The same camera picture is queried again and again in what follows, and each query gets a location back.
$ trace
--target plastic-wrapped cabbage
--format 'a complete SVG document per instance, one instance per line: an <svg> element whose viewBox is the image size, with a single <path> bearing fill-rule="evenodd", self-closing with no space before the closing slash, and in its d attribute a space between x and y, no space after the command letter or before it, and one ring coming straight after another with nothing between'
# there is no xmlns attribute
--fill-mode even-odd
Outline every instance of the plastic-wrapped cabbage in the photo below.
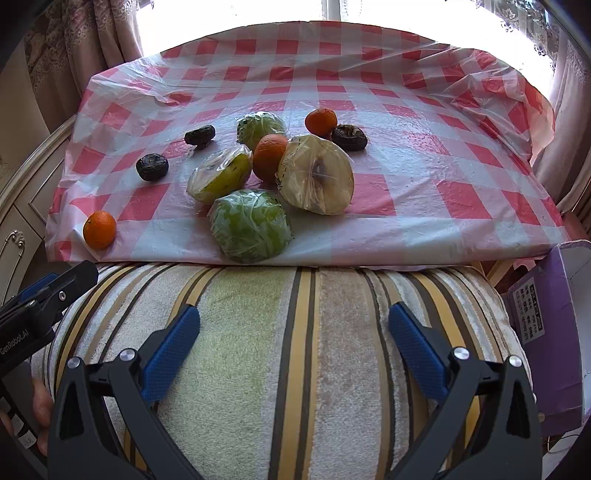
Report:
<svg viewBox="0 0 591 480"><path fill-rule="evenodd" d="M266 190L238 190L216 200L207 214L224 254L254 263L280 254L292 238L285 210Z"/></svg>
<svg viewBox="0 0 591 480"><path fill-rule="evenodd" d="M287 128L283 120L274 113L248 113L238 119L236 127L236 141L255 151L259 140L265 135L285 135Z"/></svg>

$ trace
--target metal screw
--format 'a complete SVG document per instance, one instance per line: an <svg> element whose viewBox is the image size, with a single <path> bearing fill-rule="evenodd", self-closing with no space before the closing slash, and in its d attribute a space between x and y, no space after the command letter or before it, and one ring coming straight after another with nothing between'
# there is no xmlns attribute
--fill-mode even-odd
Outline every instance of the metal screw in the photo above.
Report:
<svg viewBox="0 0 591 480"><path fill-rule="evenodd" d="M521 365L523 365L521 358L519 358L517 355L511 355L509 357L509 363L516 368L519 368Z"/></svg>
<svg viewBox="0 0 591 480"><path fill-rule="evenodd" d="M80 365L80 359L77 356L73 356L68 360L68 368L76 368Z"/></svg>
<svg viewBox="0 0 591 480"><path fill-rule="evenodd" d="M458 360L468 360L470 358L470 352L462 346L457 346L453 349L453 356Z"/></svg>
<svg viewBox="0 0 591 480"><path fill-rule="evenodd" d="M119 354L119 358L121 358L124 362L129 362L135 358L135 350L132 348L126 348Z"/></svg>

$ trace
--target window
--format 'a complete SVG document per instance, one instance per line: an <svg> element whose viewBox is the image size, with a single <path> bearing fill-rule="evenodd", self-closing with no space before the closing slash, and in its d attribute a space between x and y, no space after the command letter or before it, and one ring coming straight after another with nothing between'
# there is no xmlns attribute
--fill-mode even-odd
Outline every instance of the window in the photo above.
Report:
<svg viewBox="0 0 591 480"><path fill-rule="evenodd" d="M340 12L331 13L339 2ZM552 61L539 55L525 35L507 31L497 16L471 0L155 0L154 8L138 11L138 23L144 54L153 55L242 25L322 20L323 15L328 20L396 28L456 47L488 51L548 95Z"/></svg>

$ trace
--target blue gripper pad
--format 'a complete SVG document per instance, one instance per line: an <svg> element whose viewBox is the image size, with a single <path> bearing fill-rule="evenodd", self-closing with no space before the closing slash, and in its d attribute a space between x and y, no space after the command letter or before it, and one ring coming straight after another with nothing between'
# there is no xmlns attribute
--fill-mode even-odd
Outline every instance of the blue gripper pad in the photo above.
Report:
<svg viewBox="0 0 591 480"><path fill-rule="evenodd" d="M57 273L50 273L41 280L35 282L33 285L28 286L22 292L18 294L18 301L25 301L30 299L33 295L36 295L39 290L47 287L52 281L58 277Z"/></svg>
<svg viewBox="0 0 591 480"><path fill-rule="evenodd" d="M427 327L419 327L418 320L411 315L403 302L395 303L390 307L388 328L423 395L441 405L448 393L447 369L421 331Z"/></svg>
<svg viewBox="0 0 591 480"><path fill-rule="evenodd" d="M166 337L143 370L141 395L148 404L166 396L199 335L200 325L199 311L188 307L169 327Z"/></svg>

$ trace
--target purple box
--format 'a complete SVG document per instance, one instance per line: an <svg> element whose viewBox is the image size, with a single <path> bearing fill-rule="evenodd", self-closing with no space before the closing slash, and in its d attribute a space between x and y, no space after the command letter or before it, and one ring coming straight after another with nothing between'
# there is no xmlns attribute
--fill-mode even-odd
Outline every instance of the purple box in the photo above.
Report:
<svg viewBox="0 0 591 480"><path fill-rule="evenodd" d="M591 408L591 242L554 247L502 297L530 363L542 435L580 427Z"/></svg>

